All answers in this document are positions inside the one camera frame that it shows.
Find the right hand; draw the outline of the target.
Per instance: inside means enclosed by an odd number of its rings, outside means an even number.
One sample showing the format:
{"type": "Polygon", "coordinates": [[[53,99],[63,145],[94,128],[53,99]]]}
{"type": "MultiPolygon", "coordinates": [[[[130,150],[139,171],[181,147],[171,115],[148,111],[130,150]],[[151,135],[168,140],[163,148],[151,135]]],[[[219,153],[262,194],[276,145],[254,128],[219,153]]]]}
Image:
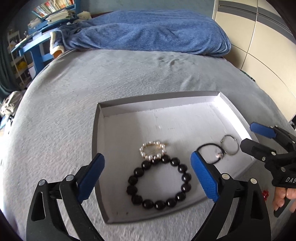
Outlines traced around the right hand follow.
{"type": "Polygon", "coordinates": [[[273,197],[273,209],[277,211],[280,207],[283,207],[285,203],[285,197],[289,200],[295,200],[296,190],[292,188],[281,188],[275,187],[274,197],[273,197]]]}

